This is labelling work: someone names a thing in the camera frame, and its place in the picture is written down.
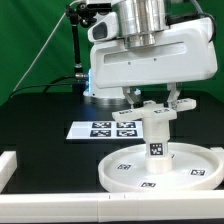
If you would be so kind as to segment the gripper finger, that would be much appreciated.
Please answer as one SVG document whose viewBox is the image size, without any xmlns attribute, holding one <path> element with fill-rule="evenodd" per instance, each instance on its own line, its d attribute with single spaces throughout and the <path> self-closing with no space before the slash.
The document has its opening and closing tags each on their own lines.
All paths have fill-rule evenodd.
<svg viewBox="0 0 224 224">
<path fill-rule="evenodd" d="M 140 101 L 141 91 L 139 89 L 135 87 L 123 87 L 122 90 L 131 107 L 134 107 Z"/>
<path fill-rule="evenodd" d="M 170 108 L 175 108 L 177 105 L 177 100 L 180 95 L 180 89 L 177 83 L 169 83 L 167 85 L 167 90 L 169 91 L 169 96 L 167 98 L 167 103 Z"/>
</svg>

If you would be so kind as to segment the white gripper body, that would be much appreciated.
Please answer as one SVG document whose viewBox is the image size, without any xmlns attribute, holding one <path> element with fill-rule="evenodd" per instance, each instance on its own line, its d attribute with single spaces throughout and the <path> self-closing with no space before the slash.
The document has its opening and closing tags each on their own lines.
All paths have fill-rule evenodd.
<svg viewBox="0 0 224 224">
<path fill-rule="evenodd" d="M 127 49 L 122 39 L 91 49 L 92 81 L 99 88 L 131 87 L 211 78 L 217 59 L 208 18 L 174 24 L 151 46 Z"/>
</svg>

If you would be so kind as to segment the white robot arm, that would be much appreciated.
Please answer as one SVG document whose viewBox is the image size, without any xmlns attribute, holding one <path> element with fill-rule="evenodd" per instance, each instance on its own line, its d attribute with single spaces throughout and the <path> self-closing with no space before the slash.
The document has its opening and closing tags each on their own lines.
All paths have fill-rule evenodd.
<svg viewBox="0 0 224 224">
<path fill-rule="evenodd" d="M 200 8 L 171 16 L 172 0 L 111 0 L 112 11 L 88 30 L 93 43 L 86 99 L 121 104 L 139 86 L 205 80 L 217 71 L 214 18 Z"/>
</svg>

